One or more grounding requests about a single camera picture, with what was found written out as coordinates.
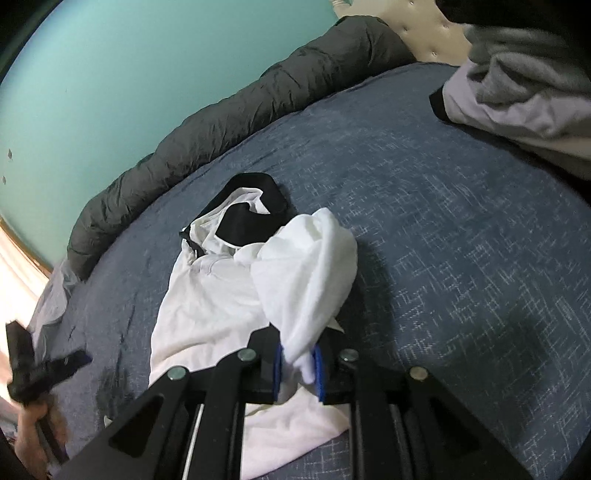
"rolled comforter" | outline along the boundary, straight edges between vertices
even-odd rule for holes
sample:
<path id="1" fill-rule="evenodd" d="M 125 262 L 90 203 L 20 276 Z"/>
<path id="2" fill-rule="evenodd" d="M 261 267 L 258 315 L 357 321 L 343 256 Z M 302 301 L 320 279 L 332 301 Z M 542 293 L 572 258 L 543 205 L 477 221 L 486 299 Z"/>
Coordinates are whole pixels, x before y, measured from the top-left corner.
<path id="1" fill-rule="evenodd" d="M 92 198 L 70 235 L 67 258 L 85 280 L 101 255 L 154 200 L 250 135 L 368 77 L 414 61 L 374 17 L 345 17 L 238 93 L 194 113 L 156 151 Z"/>

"black clamp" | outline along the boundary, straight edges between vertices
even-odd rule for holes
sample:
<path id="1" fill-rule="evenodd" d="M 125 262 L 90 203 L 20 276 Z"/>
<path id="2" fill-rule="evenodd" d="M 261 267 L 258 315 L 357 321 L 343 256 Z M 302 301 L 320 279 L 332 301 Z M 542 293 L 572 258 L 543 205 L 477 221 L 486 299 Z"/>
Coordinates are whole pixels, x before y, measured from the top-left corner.
<path id="1" fill-rule="evenodd" d="M 84 350 L 77 350 L 63 358 L 35 363 L 31 334 L 18 322 L 6 325 L 6 337 L 12 381 L 7 385 L 10 397 L 23 405 L 37 400 L 48 402 L 48 395 L 57 384 L 72 377 L 92 359 Z M 47 416 L 36 423 L 40 443 L 52 463 L 64 464 L 69 460 L 66 451 L 57 443 Z"/>
<path id="2" fill-rule="evenodd" d="M 189 480 L 238 480 L 245 405 L 274 403 L 280 352 L 270 326 L 213 368 L 172 367 L 57 479 L 175 479 L 184 472 Z M 320 337 L 314 360 L 319 399 L 350 404 L 353 479 L 531 480 L 426 369 L 379 367 L 332 329 Z"/>

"upholstered headboard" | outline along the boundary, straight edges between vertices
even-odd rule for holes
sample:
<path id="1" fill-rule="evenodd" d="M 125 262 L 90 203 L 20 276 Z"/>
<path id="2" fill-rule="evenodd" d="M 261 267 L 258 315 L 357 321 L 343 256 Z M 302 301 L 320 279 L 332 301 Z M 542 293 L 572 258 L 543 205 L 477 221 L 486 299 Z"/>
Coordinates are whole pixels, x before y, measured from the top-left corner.
<path id="1" fill-rule="evenodd" d="M 339 18 L 345 15 L 372 15 L 384 20 L 419 61 L 439 61 L 460 65 L 470 43 L 462 27 L 448 21 L 434 0 L 332 0 Z"/>

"white sheet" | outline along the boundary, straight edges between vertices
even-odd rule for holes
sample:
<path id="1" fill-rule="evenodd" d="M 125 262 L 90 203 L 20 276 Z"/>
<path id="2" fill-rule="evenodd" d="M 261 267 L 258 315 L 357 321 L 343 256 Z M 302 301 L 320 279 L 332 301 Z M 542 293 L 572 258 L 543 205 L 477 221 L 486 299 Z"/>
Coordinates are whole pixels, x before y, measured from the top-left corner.
<path id="1" fill-rule="evenodd" d="M 238 189 L 219 208 L 195 220 L 171 274 L 152 333 L 150 383 L 170 367 L 208 368 L 248 343 L 272 321 L 281 332 L 287 382 L 282 405 L 246 407 L 244 480 L 295 460 L 340 435 L 348 415 L 325 407 L 297 381 L 314 380 L 309 349 L 349 293 L 357 268 L 356 244 L 328 209 L 298 215 L 264 244 L 243 248 L 215 235 L 225 210 L 247 202 L 268 213 L 258 189 Z"/>

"hand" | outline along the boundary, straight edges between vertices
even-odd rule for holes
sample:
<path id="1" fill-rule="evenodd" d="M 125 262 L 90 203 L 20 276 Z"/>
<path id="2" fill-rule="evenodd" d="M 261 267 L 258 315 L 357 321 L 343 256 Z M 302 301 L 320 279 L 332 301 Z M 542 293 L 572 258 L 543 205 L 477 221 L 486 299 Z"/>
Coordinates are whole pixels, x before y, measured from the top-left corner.
<path id="1" fill-rule="evenodd" d="M 35 422 L 47 415 L 46 402 L 34 402 L 23 407 L 18 416 L 18 434 L 14 451 L 18 459 L 37 480 L 47 478 L 47 455 L 41 447 Z M 60 446 L 67 442 L 67 426 L 64 417 L 56 406 L 49 409 L 49 423 Z"/>

